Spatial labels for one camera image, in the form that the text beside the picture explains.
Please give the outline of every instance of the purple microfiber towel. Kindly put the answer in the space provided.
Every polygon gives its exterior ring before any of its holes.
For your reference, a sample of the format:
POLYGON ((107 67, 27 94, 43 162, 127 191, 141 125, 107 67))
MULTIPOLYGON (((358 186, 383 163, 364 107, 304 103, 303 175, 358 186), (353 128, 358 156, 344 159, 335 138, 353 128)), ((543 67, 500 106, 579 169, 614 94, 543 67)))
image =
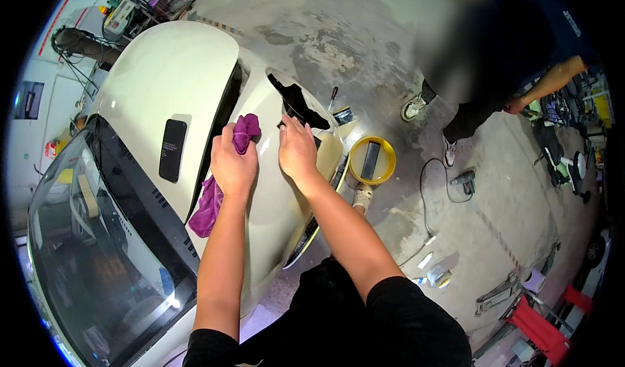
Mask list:
MULTIPOLYGON (((252 113, 247 114, 245 117, 239 116, 234 126, 234 135, 232 137, 234 148, 239 154, 245 154, 249 141, 253 136, 260 134, 261 128, 258 124, 258 116, 252 113)), ((213 176, 203 182, 202 186, 204 187, 204 193, 202 193, 202 197, 199 199, 199 209, 189 220, 189 227, 198 237, 206 238, 211 235, 219 209, 221 208, 221 202, 224 199, 224 193, 217 185, 213 176)))

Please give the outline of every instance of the dark blue shirt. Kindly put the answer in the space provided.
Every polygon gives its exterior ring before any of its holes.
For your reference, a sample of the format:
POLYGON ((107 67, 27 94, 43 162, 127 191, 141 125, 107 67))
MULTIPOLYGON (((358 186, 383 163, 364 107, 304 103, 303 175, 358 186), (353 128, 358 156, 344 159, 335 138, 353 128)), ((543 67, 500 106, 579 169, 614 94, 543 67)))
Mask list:
POLYGON ((505 75, 516 88, 554 66, 580 55, 587 66, 599 62, 588 35, 564 0, 495 0, 504 22, 507 46, 498 48, 509 64, 505 75))

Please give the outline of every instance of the yellow bucket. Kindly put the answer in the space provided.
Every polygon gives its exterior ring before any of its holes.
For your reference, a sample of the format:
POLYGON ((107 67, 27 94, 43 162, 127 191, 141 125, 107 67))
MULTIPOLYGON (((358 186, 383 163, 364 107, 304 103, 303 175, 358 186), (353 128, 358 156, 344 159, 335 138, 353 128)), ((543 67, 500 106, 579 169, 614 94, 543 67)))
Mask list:
POLYGON ((391 175, 393 175, 393 172, 395 172, 395 165, 396 164, 397 164, 397 158, 395 157, 395 151, 393 150, 393 147, 391 146, 390 143, 388 143, 387 141, 385 141, 381 137, 377 137, 377 136, 365 136, 365 137, 362 137, 349 150, 349 171, 352 173, 352 175, 354 175, 354 177, 358 181, 360 181, 361 183, 367 184, 367 185, 378 185, 378 184, 384 183, 386 180, 389 179, 389 177, 391 177, 391 175), (369 142, 379 143, 380 144, 380 150, 386 152, 386 154, 388 155, 388 158, 389 158, 389 164, 388 164, 388 167, 386 168, 386 171, 382 174, 382 176, 380 178, 375 179, 375 180, 368 180, 368 179, 362 178, 360 176, 362 170, 360 170, 360 171, 358 171, 356 173, 356 171, 354 170, 354 165, 353 165, 354 151, 356 149, 358 149, 360 146, 365 146, 365 147, 368 146, 369 142))

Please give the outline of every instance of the stained floor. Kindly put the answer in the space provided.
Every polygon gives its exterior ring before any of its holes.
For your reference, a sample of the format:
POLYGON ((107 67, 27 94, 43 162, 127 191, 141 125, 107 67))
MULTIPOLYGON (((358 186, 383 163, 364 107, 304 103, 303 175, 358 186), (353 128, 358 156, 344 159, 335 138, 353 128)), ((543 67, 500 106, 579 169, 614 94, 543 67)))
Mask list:
MULTIPOLYGON (((420 81, 411 53, 420 1, 198 0, 192 10, 242 31, 243 36, 235 36, 242 46, 296 78, 320 102, 328 102, 332 88, 339 86, 334 107, 352 108, 359 119, 354 135, 380 136, 392 144, 395 175, 375 189, 368 219, 398 263, 426 238, 419 173, 426 160, 441 157, 441 129, 457 110, 437 97, 418 121, 407 123, 399 116, 402 97, 418 89, 420 81)), ((567 156, 583 151, 575 130, 559 129, 558 135, 567 156)), ((450 202, 443 167, 431 163, 426 170, 427 220, 439 233, 402 269, 409 277, 425 276, 429 266, 418 269, 417 264, 430 251, 431 262, 446 262, 453 273, 449 286, 425 286, 423 291, 458 320, 474 350, 498 329, 507 308, 504 303, 476 317, 475 299, 511 271, 540 269, 552 244, 560 241, 562 249, 541 293, 547 302, 555 302, 579 268, 594 226, 598 195, 583 205, 570 188, 556 191, 544 163, 534 166, 538 154, 524 118, 495 113, 471 139, 459 142, 456 165, 449 171, 452 178, 476 169, 472 200, 450 202)), ((592 167, 584 189, 596 192, 592 167)), ((351 200, 353 183, 341 194, 351 200)), ((464 197, 454 187, 450 194, 464 197)), ((329 253, 318 235, 301 259, 273 281, 242 329, 242 340, 288 309, 299 274, 329 253)))

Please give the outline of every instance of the car hood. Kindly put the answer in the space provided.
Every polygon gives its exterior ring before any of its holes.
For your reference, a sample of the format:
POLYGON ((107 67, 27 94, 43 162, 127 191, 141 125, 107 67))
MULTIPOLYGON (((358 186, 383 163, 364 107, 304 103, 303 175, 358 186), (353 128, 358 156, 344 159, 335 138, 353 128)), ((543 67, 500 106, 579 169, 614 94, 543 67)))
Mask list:
POLYGON ((211 126, 238 54, 233 38, 206 24, 157 25, 126 47, 94 102, 92 113, 99 113, 114 128, 183 222, 192 207, 211 126), (187 124, 176 183, 159 175, 168 119, 187 124))

